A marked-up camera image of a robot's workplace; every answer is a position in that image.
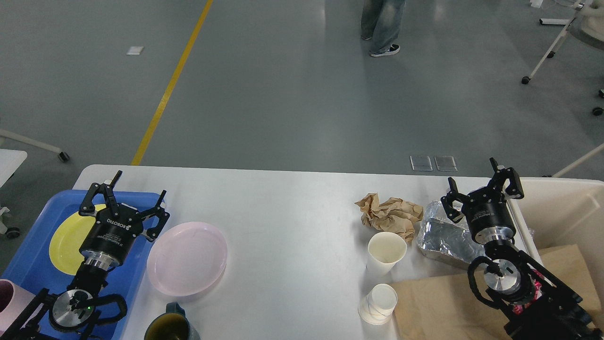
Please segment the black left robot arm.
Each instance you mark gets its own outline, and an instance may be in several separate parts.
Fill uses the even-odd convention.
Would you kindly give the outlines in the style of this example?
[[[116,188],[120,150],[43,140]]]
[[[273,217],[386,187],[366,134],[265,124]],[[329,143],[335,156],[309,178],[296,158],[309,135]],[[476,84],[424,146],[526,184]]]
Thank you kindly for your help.
[[[121,294],[101,292],[109,273],[125,264],[138,238],[155,241],[170,215],[162,206],[166,191],[146,210],[119,202],[114,187],[122,172],[108,183],[92,183],[78,207],[78,215],[92,218],[92,226],[78,247],[83,256],[76,274],[63,292],[42,288],[2,332],[3,340],[49,340],[40,329],[48,318],[53,329],[91,337],[97,326],[118,323],[126,317],[127,301]]]

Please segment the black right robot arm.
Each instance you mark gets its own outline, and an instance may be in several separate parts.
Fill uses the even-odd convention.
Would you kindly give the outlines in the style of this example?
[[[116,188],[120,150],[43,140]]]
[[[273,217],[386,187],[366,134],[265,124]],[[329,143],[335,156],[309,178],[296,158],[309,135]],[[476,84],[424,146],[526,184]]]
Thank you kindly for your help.
[[[524,198],[521,180],[514,168],[494,158],[490,164],[494,174],[485,187],[462,194],[449,177],[449,191],[441,198],[447,217],[464,218],[472,240],[485,250],[467,269],[470,290],[503,312],[505,333],[514,340],[601,340],[603,331],[590,326],[582,297],[515,246],[507,200]]]

